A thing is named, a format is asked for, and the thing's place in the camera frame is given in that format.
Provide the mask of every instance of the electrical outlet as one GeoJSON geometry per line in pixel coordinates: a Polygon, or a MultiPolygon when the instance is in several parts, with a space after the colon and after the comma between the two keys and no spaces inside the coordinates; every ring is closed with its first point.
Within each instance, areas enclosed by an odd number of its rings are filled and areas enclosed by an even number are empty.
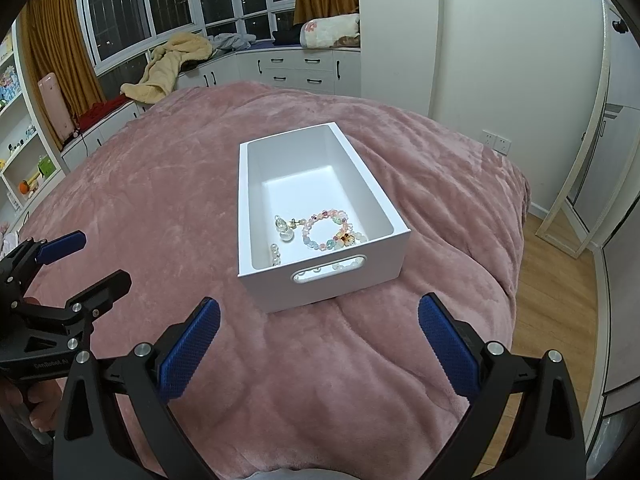
{"type": "Polygon", "coordinates": [[[503,139],[502,137],[495,137],[494,150],[498,153],[506,155],[509,153],[509,148],[511,147],[511,141],[508,139],[503,139]]]}
{"type": "Polygon", "coordinates": [[[495,135],[490,134],[489,132],[482,130],[482,137],[480,137],[480,142],[482,142],[485,146],[492,148],[495,144],[495,135]]]}

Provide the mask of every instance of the white plastic bin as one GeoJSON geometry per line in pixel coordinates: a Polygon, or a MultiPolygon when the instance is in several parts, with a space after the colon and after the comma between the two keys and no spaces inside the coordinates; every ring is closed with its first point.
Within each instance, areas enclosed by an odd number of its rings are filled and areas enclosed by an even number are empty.
{"type": "MultiPolygon", "coordinates": [[[[325,242],[338,229],[326,219],[316,222],[309,237],[325,242]]],[[[314,303],[396,278],[410,232],[337,124],[240,145],[238,278],[263,311],[314,303]],[[308,219],[331,209],[345,211],[353,230],[367,241],[312,250],[302,241],[302,227],[290,242],[280,240],[276,215],[287,221],[308,219]],[[279,266],[271,266],[274,243],[280,248],[279,266]]]]}

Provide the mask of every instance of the clear beaded bracelet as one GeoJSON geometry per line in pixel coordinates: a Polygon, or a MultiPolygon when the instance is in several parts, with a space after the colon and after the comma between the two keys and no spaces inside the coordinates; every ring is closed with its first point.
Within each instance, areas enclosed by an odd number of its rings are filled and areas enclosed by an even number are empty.
{"type": "Polygon", "coordinates": [[[353,225],[349,224],[349,217],[347,213],[342,210],[329,209],[324,210],[316,215],[311,215],[309,220],[299,220],[299,225],[302,225],[302,241],[307,247],[314,250],[327,251],[336,250],[343,247],[348,247],[356,243],[356,240],[365,242],[367,238],[362,233],[351,232],[353,225]],[[333,238],[330,238],[325,243],[318,244],[309,237],[309,232],[316,222],[330,218],[335,223],[340,225],[340,230],[335,234],[333,238]]]}

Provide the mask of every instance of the bed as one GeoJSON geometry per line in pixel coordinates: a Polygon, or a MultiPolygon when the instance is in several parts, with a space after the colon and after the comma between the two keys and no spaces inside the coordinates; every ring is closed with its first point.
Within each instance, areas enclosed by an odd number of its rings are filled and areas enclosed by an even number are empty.
{"type": "MultiPolygon", "coordinates": [[[[413,480],[466,410],[417,322],[436,292],[454,317],[507,347],[529,187],[507,158],[398,108],[253,82],[176,91],[67,176],[20,233],[84,231],[86,248],[47,267],[44,304],[117,269],[128,296],[95,323],[98,357],[155,341],[204,296],[222,326],[185,394],[170,403],[225,479],[319,467],[413,480]],[[412,229],[400,277],[263,314],[239,283],[238,145],[335,121],[412,229]]],[[[154,465],[130,404],[136,447],[154,465]]]]}

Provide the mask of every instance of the blue textured pad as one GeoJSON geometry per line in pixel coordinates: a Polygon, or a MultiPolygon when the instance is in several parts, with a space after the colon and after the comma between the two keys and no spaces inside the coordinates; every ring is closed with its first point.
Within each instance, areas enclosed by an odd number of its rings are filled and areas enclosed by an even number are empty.
{"type": "Polygon", "coordinates": [[[220,307],[209,300],[160,365],[158,393],[164,402],[184,393],[219,328],[220,307]]]}
{"type": "Polygon", "coordinates": [[[84,249],[85,245],[86,236],[84,233],[82,231],[75,231],[57,240],[53,240],[48,244],[44,244],[40,248],[38,256],[36,256],[36,261],[41,265],[49,265],[80,249],[84,249]]]}
{"type": "Polygon", "coordinates": [[[478,362],[429,296],[420,300],[418,322],[454,391],[469,400],[475,399],[480,392],[478,362]]]}

